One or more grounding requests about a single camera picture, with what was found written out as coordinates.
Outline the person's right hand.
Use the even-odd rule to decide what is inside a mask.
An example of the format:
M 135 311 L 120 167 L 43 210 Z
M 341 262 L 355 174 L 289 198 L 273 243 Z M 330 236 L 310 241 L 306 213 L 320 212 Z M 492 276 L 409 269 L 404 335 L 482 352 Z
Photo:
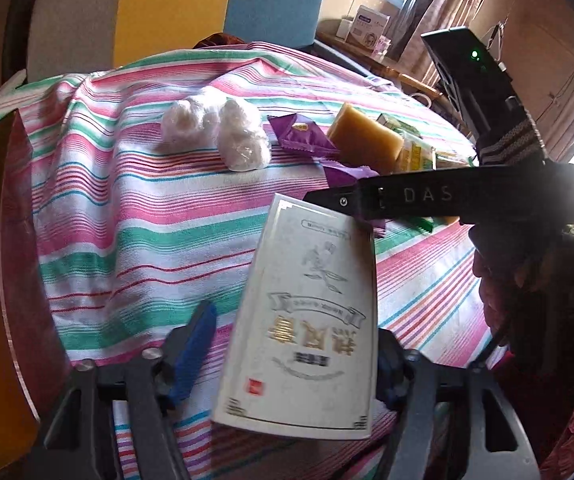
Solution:
M 523 366 L 562 366 L 574 356 L 574 228 L 526 254 L 512 252 L 526 248 L 522 240 L 486 240 L 477 226 L 470 238 L 492 335 Z

